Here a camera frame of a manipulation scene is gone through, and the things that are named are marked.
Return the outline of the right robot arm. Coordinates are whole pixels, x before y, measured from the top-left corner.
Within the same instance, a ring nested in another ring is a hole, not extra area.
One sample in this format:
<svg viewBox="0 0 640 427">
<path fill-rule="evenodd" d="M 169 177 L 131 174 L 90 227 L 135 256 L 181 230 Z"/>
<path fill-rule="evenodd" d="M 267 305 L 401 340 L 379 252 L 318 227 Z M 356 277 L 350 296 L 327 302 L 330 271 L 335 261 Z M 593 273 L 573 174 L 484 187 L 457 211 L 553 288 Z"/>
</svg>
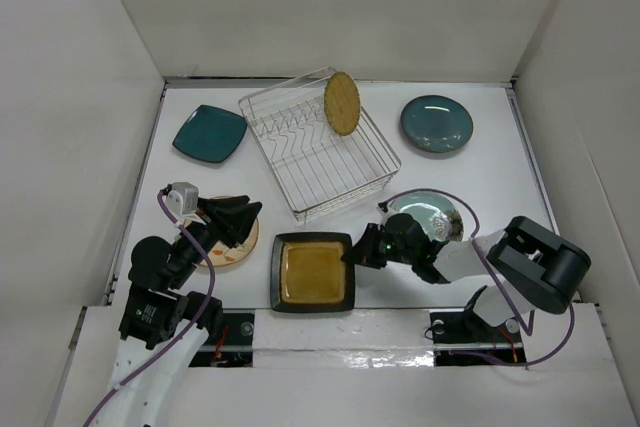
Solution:
<svg viewBox="0 0 640 427">
<path fill-rule="evenodd" d="M 383 223 L 368 224 L 342 258 L 374 269 L 405 264 L 434 285 L 489 275 L 491 284 L 434 329 L 443 343 L 482 342 L 508 319 L 535 310 L 564 313 L 592 264 L 583 249 L 525 216 L 490 235 L 462 240 L 462 233 L 462 218 L 453 211 L 389 213 Z"/>
</svg>

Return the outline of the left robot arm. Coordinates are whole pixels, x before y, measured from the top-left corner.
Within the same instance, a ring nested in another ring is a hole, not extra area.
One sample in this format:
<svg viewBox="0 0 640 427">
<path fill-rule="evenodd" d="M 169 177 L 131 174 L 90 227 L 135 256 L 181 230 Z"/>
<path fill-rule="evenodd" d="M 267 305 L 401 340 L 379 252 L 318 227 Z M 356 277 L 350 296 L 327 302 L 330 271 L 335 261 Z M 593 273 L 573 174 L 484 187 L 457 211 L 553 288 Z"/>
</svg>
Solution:
<svg viewBox="0 0 640 427">
<path fill-rule="evenodd" d="M 87 426 L 158 425 L 196 352 L 225 336 L 209 253 L 218 243 L 241 246 L 262 209 L 246 195 L 202 198 L 185 182 L 167 185 L 156 200 L 179 233 L 173 242 L 145 237 L 131 252 L 109 390 Z"/>
</svg>

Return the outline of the black and amber square plate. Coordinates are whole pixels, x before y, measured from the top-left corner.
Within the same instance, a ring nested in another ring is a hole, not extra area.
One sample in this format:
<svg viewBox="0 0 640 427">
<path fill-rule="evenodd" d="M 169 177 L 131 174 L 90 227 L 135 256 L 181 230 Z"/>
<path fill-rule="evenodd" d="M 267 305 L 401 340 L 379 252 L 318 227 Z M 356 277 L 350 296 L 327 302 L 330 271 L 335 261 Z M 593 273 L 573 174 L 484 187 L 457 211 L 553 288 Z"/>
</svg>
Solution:
<svg viewBox="0 0 640 427">
<path fill-rule="evenodd" d="M 355 305 L 355 268 L 342 260 L 351 236 L 293 232 L 275 236 L 271 255 L 271 309 L 291 314 L 346 312 Z"/>
</svg>

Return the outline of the round woven bamboo plate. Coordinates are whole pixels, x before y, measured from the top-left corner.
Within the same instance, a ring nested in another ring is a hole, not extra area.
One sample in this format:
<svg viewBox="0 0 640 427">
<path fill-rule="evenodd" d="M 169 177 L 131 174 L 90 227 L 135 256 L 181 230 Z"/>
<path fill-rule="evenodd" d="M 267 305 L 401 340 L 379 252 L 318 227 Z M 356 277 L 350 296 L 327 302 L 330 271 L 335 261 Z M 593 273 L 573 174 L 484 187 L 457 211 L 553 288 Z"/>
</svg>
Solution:
<svg viewBox="0 0 640 427">
<path fill-rule="evenodd" d="M 355 80 L 346 72 L 334 73 L 324 92 L 324 110 L 329 125 L 341 136 L 353 133 L 361 115 L 360 93 Z"/>
</svg>

